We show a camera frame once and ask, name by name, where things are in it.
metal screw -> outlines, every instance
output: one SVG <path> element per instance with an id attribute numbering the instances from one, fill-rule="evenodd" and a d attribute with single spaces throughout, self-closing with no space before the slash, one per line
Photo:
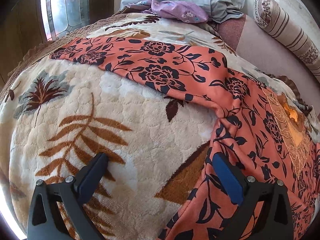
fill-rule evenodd
<path id="1" fill-rule="evenodd" d="M 283 185 L 284 185 L 283 181 L 280 180 L 280 179 L 277 180 L 277 184 L 278 184 L 279 186 L 283 186 Z"/>
<path id="2" fill-rule="evenodd" d="M 73 176 L 68 176 L 68 177 L 66 177 L 65 181 L 66 181 L 67 183 L 72 182 L 72 181 L 73 181 Z"/>
<path id="3" fill-rule="evenodd" d="M 42 183 L 43 183 L 43 180 L 42 179 L 38 179 L 37 182 L 36 182 L 36 185 L 40 186 L 40 185 L 42 185 Z"/>
<path id="4" fill-rule="evenodd" d="M 255 181 L 256 181 L 256 178 L 255 178 L 254 176 L 248 176 L 248 177 L 247 177 L 247 180 L 248 180 L 249 182 L 255 182 Z"/>

black flower print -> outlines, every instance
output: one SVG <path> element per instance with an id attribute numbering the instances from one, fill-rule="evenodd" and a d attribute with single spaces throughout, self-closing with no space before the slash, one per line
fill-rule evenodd
<path id="1" fill-rule="evenodd" d="M 211 64 L 216 68 L 219 68 L 221 66 L 220 62 L 215 57 L 211 58 Z"/>
<path id="2" fill-rule="evenodd" d="M 280 134 L 279 127 L 276 123 L 275 118 L 273 117 L 273 114 L 271 114 L 269 111 L 266 111 L 266 118 L 263 119 L 263 123 L 266 130 L 271 134 L 275 142 L 283 143 L 283 138 Z"/>
<path id="3" fill-rule="evenodd" d="M 316 203 L 316 199 L 315 197 L 312 197 L 310 202 L 309 202 L 309 206 L 312 208 L 315 208 L 315 203 Z"/>
<path id="4" fill-rule="evenodd" d="M 246 79 L 250 79 L 251 81 L 255 82 L 260 89 L 261 89 L 261 88 L 264 88 L 264 89 L 267 88 L 267 86 L 266 86 L 265 83 L 263 83 L 263 82 L 255 79 L 255 78 L 253 78 L 253 77 L 249 77 L 249 76 L 246 76 L 246 75 L 243 75 L 242 77 L 244 77 L 244 78 L 246 78 Z"/>
<path id="5" fill-rule="evenodd" d="M 301 173 L 301 175 L 299 176 L 298 189 L 299 189 L 298 198 L 302 199 L 303 193 L 307 189 L 307 184 L 303 179 L 303 173 Z"/>
<path id="6" fill-rule="evenodd" d="M 313 177 L 315 177 L 316 179 L 319 178 L 319 167 L 320 167 L 320 155 L 317 155 L 313 165 Z"/>
<path id="7" fill-rule="evenodd" d="M 145 68 L 146 71 L 139 73 L 139 76 L 146 81 L 146 85 L 153 89 L 155 85 L 160 86 L 162 93 L 166 94 L 170 88 L 186 91 L 185 85 L 179 81 L 179 72 L 169 66 L 150 64 Z"/>
<path id="8" fill-rule="evenodd" d="M 81 52 L 83 49 L 76 49 L 76 45 L 72 45 L 66 48 L 58 48 L 51 54 L 51 59 L 59 59 L 62 54 L 70 54 L 69 57 L 73 57 L 75 53 Z"/>
<path id="9" fill-rule="evenodd" d="M 292 219 L 293 219 L 293 224 L 297 224 L 297 220 L 301 220 L 300 217 L 301 212 L 292 212 Z"/>
<path id="10" fill-rule="evenodd" d="M 233 99 L 244 99 L 246 95 L 250 95 L 248 85 L 236 77 L 225 78 L 224 83 L 219 80 L 213 80 L 209 87 L 220 86 L 232 94 Z"/>
<path id="11" fill-rule="evenodd" d="M 91 64 L 99 66 L 106 59 L 106 54 L 106 52 L 88 52 L 86 54 L 81 55 L 79 58 L 76 59 L 76 61 L 81 64 Z"/>
<path id="12" fill-rule="evenodd" d="M 175 46 L 159 41 L 146 41 L 140 50 L 147 51 L 150 55 L 160 57 L 165 53 L 172 53 L 175 50 Z"/>
<path id="13" fill-rule="evenodd" d="M 250 95 L 247 84 L 236 77 L 226 78 L 224 83 L 227 90 L 231 92 L 233 99 L 239 98 L 242 100 L 246 95 Z"/>
<path id="14" fill-rule="evenodd" d="M 266 164 L 264 166 L 261 166 L 261 170 L 264 176 L 264 180 L 270 179 L 271 170 L 268 168 Z"/>

leaf pattern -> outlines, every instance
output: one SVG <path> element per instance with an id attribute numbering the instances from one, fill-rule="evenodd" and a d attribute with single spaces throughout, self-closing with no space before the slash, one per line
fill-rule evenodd
<path id="1" fill-rule="evenodd" d="M 193 229 L 177 234 L 174 240 L 192 240 L 192 238 L 193 238 Z"/>
<path id="2" fill-rule="evenodd" d="M 128 28 L 125 30 L 116 30 L 110 34 L 107 34 L 108 37 L 120 37 L 120 38 L 136 38 L 144 39 L 150 37 L 150 34 L 139 29 Z"/>
<path id="3" fill-rule="evenodd" d="M 209 141 L 199 146 L 197 150 L 183 163 L 167 181 L 166 185 L 155 195 L 178 204 L 183 204 L 188 198 L 196 196 L 193 189 L 201 175 L 202 166 L 207 156 Z"/>
<path id="4" fill-rule="evenodd" d="M 128 23 L 122 24 L 120 26 L 112 25 L 110 27 L 105 28 L 105 31 L 107 31 L 111 28 L 116 28 L 116 27 L 125 27 L 125 26 L 130 26 L 130 25 L 146 24 L 146 23 L 156 23 L 160 19 L 161 19 L 161 17 L 158 15 L 148 15 L 142 21 L 128 22 Z"/>
<path id="5" fill-rule="evenodd" d="M 31 84 L 31 87 L 19 97 L 18 108 L 16 109 L 13 117 L 18 119 L 22 114 L 33 114 L 36 110 L 36 121 L 41 110 L 41 106 L 49 101 L 62 98 L 70 94 L 73 86 L 67 82 L 63 82 L 66 76 L 66 71 L 57 76 L 49 76 L 46 71 L 36 77 Z"/>
<path id="6" fill-rule="evenodd" d="M 3 191 L 5 197 L 11 196 L 14 200 L 19 200 L 20 198 L 25 198 L 26 195 L 18 189 L 18 187 L 10 181 L 7 176 L 4 174 L 4 172 L 0 168 L 0 187 Z"/>
<path id="7" fill-rule="evenodd" d="M 8 94 L 7 94 L 4 102 L 7 102 L 9 97 L 10 97 L 11 101 L 14 100 L 14 90 L 20 85 L 20 83 L 21 83 L 21 81 L 19 81 L 18 85 L 15 88 L 8 90 Z"/>
<path id="8" fill-rule="evenodd" d="M 178 105 L 181 105 L 183 107 L 183 101 L 169 96 L 165 96 L 164 98 L 172 99 L 165 107 L 168 121 L 171 122 L 172 118 L 174 118 L 178 112 Z"/>
<path id="9" fill-rule="evenodd" d="M 298 177 L 293 172 L 293 166 L 296 166 L 300 160 L 295 158 L 297 152 L 292 152 L 284 143 L 286 137 L 281 135 L 282 128 L 279 129 L 277 124 L 279 120 L 271 106 L 271 103 L 277 103 L 277 98 L 272 98 L 271 103 L 265 98 L 265 93 L 271 93 L 270 90 L 266 90 L 266 85 L 254 80 L 250 75 L 228 68 L 225 56 L 214 49 L 159 41 L 126 40 L 126 38 L 109 37 L 104 40 L 108 46 L 109 44 L 114 46 L 112 51 L 116 56 L 99 60 L 98 63 L 94 61 L 99 68 L 117 73 L 167 96 L 214 109 L 219 117 L 210 141 L 211 147 L 205 157 L 204 166 L 201 166 L 204 167 L 201 177 L 193 189 L 187 187 L 188 190 L 182 191 L 183 194 L 186 191 L 190 192 L 186 205 L 176 213 L 165 228 L 168 240 L 173 240 L 186 229 L 196 228 L 195 232 L 198 232 L 199 228 L 219 229 L 221 220 L 232 217 L 236 211 L 236 205 L 226 198 L 226 190 L 212 167 L 212 157 L 218 152 L 223 153 L 232 165 L 246 174 L 255 175 L 260 181 L 275 183 L 277 179 L 281 179 L 289 189 L 292 188 L 292 191 L 288 190 L 290 202 L 296 200 L 297 203 L 305 205 L 300 205 L 300 208 L 294 212 L 294 214 L 301 214 L 297 216 L 294 223 L 295 239 L 300 239 L 311 220 L 313 209 L 308 207 L 311 204 L 314 205 L 312 198 L 316 194 L 316 189 L 319 188 L 318 172 L 314 168 L 318 164 L 313 163 L 318 153 L 315 153 L 315 146 L 311 144 L 312 153 L 308 153 L 309 148 L 301 152 L 301 157 L 308 156 L 306 165 L 302 166 L 301 175 Z M 218 46 L 224 44 L 218 39 L 215 41 Z M 87 39 L 82 41 L 75 39 L 73 41 L 73 44 L 76 43 L 75 48 L 68 53 L 62 53 L 59 58 L 72 60 L 69 58 L 69 53 L 74 53 L 75 59 L 83 56 L 83 53 L 78 50 L 85 50 L 88 47 L 87 42 Z M 99 46 L 89 49 L 97 50 L 89 60 L 95 59 L 99 53 L 103 52 Z M 171 110 L 171 113 L 169 111 L 171 120 L 176 114 L 177 105 L 179 104 L 172 102 L 167 107 Z M 90 142 L 87 134 L 79 138 L 83 141 L 87 140 L 86 145 L 90 149 L 101 147 Z M 291 162 L 288 152 L 291 152 L 295 163 Z M 168 181 L 156 197 L 169 200 L 170 192 L 171 195 L 175 195 L 178 190 L 173 194 L 172 188 L 171 191 L 169 189 L 173 182 L 179 182 L 177 177 Z M 171 196 L 169 201 L 181 200 L 185 198 L 174 199 Z M 251 233 L 259 211 L 257 209 L 257 212 L 252 214 L 252 223 L 246 230 L 247 235 Z M 177 223 L 182 213 L 181 222 Z M 215 238 L 217 233 L 219 231 L 211 230 L 208 231 L 208 237 L 204 235 L 201 237 Z"/>
<path id="10" fill-rule="evenodd" d="M 237 56 L 236 52 L 233 50 L 233 48 L 231 48 L 230 46 L 228 46 L 221 38 L 219 37 L 213 37 L 213 40 L 215 40 L 215 44 L 218 44 L 218 47 L 221 47 L 223 49 L 225 49 L 226 51 L 228 51 L 230 54 L 233 54 L 235 56 Z"/>
<path id="11" fill-rule="evenodd" d="M 99 128 L 94 126 L 94 123 L 100 123 L 109 127 L 113 127 L 115 129 L 119 129 L 122 131 L 132 131 L 130 128 L 126 127 L 125 125 L 121 124 L 112 119 L 104 118 L 104 117 L 95 117 L 94 116 L 94 96 L 91 94 L 92 97 L 92 108 L 90 115 L 71 115 L 65 117 L 59 124 L 61 128 L 60 131 L 56 133 L 55 136 L 48 139 L 49 142 L 55 142 L 64 138 L 64 136 L 69 135 L 70 133 L 75 132 L 75 137 L 72 141 L 61 141 L 54 147 L 51 147 L 39 154 L 39 156 L 43 157 L 54 157 L 60 151 L 64 151 L 64 154 L 61 158 L 56 158 L 51 161 L 48 165 L 41 168 L 37 173 L 36 176 L 49 176 L 45 181 L 47 184 L 49 183 L 58 183 L 63 180 L 61 175 L 61 168 L 64 165 L 71 175 L 75 175 L 78 173 L 79 168 L 74 166 L 70 160 L 68 159 L 69 153 L 71 150 L 75 153 L 77 158 L 83 162 L 85 165 L 89 163 L 89 161 L 93 158 L 93 155 L 98 152 L 104 152 L 108 155 L 110 162 L 116 162 L 119 164 L 125 164 L 124 160 L 116 154 L 114 151 L 110 150 L 104 145 L 96 142 L 95 140 L 89 138 L 89 133 L 93 133 L 98 137 L 108 141 L 110 143 L 116 145 L 127 146 L 128 143 L 123 140 L 120 136 L 116 135 L 114 132 L 110 130 Z M 91 152 L 86 152 L 85 150 L 81 149 L 77 143 L 78 141 L 83 141 Z M 56 174 L 52 176 L 53 171 L 57 170 Z M 109 170 L 106 170 L 104 174 L 104 178 L 110 181 L 115 181 L 115 178 L 112 176 Z M 95 194 L 102 195 L 103 197 L 111 198 L 112 196 L 106 191 L 106 189 L 102 186 L 102 184 L 98 185 L 98 188 L 95 191 Z M 92 219 L 93 223 L 96 225 L 97 229 L 104 234 L 105 236 L 114 236 L 113 232 L 110 231 L 111 225 L 105 222 L 102 218 L 100 218 L 94 210 L 102 211 L 108 215 L 112 215 L 113 212 L 104 204 L 102 204 L 98 198 L 93 196 L 91 200 L 84 206 L 85 211 Z M 68 222 L 69 225 L 69 233 L 71 236 L 76 236 L 75 229 L 73 228 L 70 221 L 68 221 L 68 216 L 66 212 L 63 212 L 63 208 L 61 207 L 60 210 L 65 215 L 65 221 Z"/>

brown ruffled edge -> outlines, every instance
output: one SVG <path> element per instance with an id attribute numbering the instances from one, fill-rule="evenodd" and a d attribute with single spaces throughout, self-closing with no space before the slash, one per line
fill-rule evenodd
<path id="1" fill-rule="evenodd" d="M 304 100 L 302 100 L 301 98 L 301 94 L 296 86 L 296 84 L 293 82 L 293 80 L 289 79 L 287 76 L 275 76 L 273 74 L 266 74 L 267 76 L 271 77 L 271 78 L 276 78 L 281 80 L 284 84 L 286 84 L 294 93 L 294 95 L 296 96 L 296 99 L 298 101 L 299 104 L 305 106 L 305 107 L 309 107 Z M 308 116 L 308 114 L 311 112 L 312 108 L 310 110 L 306 109 L 306 110 L 301 110 L 305 116 Z"/>
<path id="2" fill-rule="evenodd" d="M 70 42 L 76 37 L 84 36 L 89 32 L 98 30 L 99 28 L 109 25 L 127 18 L 128 14 L 117 14 L 113 15 L 107 19 L 99 20 L 94 24 L 87 25 L 83 28 L 77 29 L 66 36 L 62 37 L 56 41 L 47 41 L 45 43 L 39 44 L 39 46 L 34 47 L 33 49 L 29 49 L 27 54 L 23 57 L 23 60 L 19 62 L 18 66 L 8 73 L 8 80 L 2 91 L 0 92 L 0 104 L 3 102 L 4 97 L 7 95 L 8 90 L 11 88 L 14 81 L 20 75 L 20 73 L 30 66 L 32 66 L 36 61 L 40 60 L 41 58 L 45 57 L 51 51 L 57 49 L 58 47 Z"/>
<path id="3" fill-rule="evenodd" d="M 120 14 L 124 14 L 124 13 L 141 13 L 141 10 L 124 6 L 122 10 L 117 11 L 114 15 L 120 15 Z"/>

brown fern print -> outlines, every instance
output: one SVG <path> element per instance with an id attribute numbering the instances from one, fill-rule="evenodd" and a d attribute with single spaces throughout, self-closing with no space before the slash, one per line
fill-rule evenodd
<path id="1" fill-rule="evenodd" d="M 166 185 L 156 193 L 156 198 L 162 198 L 183 205 L 190 191 L 194 188 L 201 175 L 204 160 L 207 156 L 210 141 L 202 144 L 197 150 L 176 170 Z"/>
<path id="2" fill-rule="evenodd" d="M 25 198 L 26 195 L 18 189 L 18 187 L 10 181 L 0 168 L 0 186 L 5 196 L 9 196 L 14 200 Z"/>
<path id="3" fill-rule="evenodd" d="M 73 86 L 70 86 L 67 82 L 63 82 L 66 72 L 50 76 L 46 71 L 41 71 L 32 82 L 30 88 L 19 97 L 20 106 L 17 107 L 13 117 L 18 119 L 23 114 L 30 115 L 37 111 L 36 126 L 41 106 L 53 99 L 67 96 L 73 89 Z"/>
<path id="4" fill-rule="evenodd" d="M 214 37 L 212 39 L 216 40 L 214 43 L 218 44 L 218 47 L 221 47 L 226 51 L 229 51 L 230 54 L 237 56 L 236 52 L 230 46 L 228 46 L 222 39 L 220 39 L 219 37 Z"/>
<path id="5" fill-rule="evenodd" d="M 107 31 L 108 29 L 111 29 L 111 28 L 116 28 L 116 27 L 125 27 L 125 26 L 137 25 L 137 24 L 143 24 L 143 23 L 156 23 L 160 19 L 161 19 L 161 17 L 158 15 L 148 15 L 142 21 L 128 22 L 128 23 L 122 24 L 120 26 L 113 25 L 111 27 L 105 28 L 105 31 Z"/>
<path id="6" fill-rule="evenodd" d="M 59 127 L 61 127 L 61 130 L 58 131 L 57 134 L 52 138 L 50 138 L 48 141 L 51 141 L 51 142 L 57 141 L 62 137 L 64 137 L 65 135 L 68 135 L 72 131 L 78 129 L 78 132 L 76 133 L 73 140 L 62 141 L 58 143 L 56 146 L 49 148 L 39 154 L 40 156 L 52 158 L 54 155 L 56 155 L 58 152 L 64 149 L 64 154 L 62 157 L 54 159 L 50 164 L 46 165 L 36 173 L 36 176 L 50 176 L 52 172 L 55 169 L 57 169 L 57 173 L 56 173 L 57 175 L 53 175 L 49 177 L 46 180 L 47 184 L 58 183 L 63 181 L 64 178 L 61 176 L 61 168 L 63 166 L 66 166 L 66 168 L 68 169 L 71 175 L 76 175 L 76 173 L 79 171 L 79 169 L 75 167 L 73 164 L 71 164 L 71 162 L 68 160 L 68 155 L 70 154 L 71 150 L 73 150 L 77 158 L 79 158 L 79 160 L 81 160 L 81 162 L 83 162 L 86 165 L 93 158 L 92 154 L 96 154 L 98 152 L 104 152 L 108 156 L 110 162 L 125 164 L 124 160 L 114 151 L 90 139 L 86 135 L 86 132 L 90 130 L 95 135 L 97 135 L 98 137 L 108 142 L 111 142 L 117 145 L 128 145 L 127 142 L 124 141 L 120 136 L 116 135 L 110 130 L 95 127 L 93 126 L 93 124 L 95 122 L 98 122 L 105 126 L 113 127 L 122 131 L 132 131 L 130 128 L 122 125 L 121 123 L 115 120 L 103 118 L 103 117 L 95 117 L 94 116 L 94 96 L 92 93 L 91 93 L 91 97 L 92 97 L 92 107 L 91 107 L 90 114 L 89 115 L 72 115 L 64 118 L 59 124 Z M 81 140 L 90 149 L 91 151 L 90 153 L 87 153 L 86 151 L 82 150 L 76 144 L 78 141 L 81 141 Z M 115 181 L 115 178 L 112 176 L 112 174 L 108 170 L 106 170 L 104 177 L 111 181 Z M 111 198 L 110 194 L 105 190 L 105 188 L 101 184 L 99 184 L 95 193 L 98 193 L 107 198 Z M 60 210 L 62 213 L 65 213 L 64 208 L 60 207 Z M 110 231 L 111 225 L 108 224 L 106 221 L 104 221 L 101 217 L 99 217 L 94 212 L 94 210 L 97 210 L 97 211 L 103 211 L 107 215 L 113 214 L 113 212 L 107 206 L 102 204 L 95 196 L 93 196 L 91 200 L 84 206 L 84 210 L 86 211 L 88 216 L 92 219 L 93 223 L 96 225 L 97 229 L 102 234 L 104 234 L 105 236 L 114 236 L 114 234 Z M 76 236 L 76 233 L 73 227 L 70 228 L 69 232 L 73 238 Z"/>

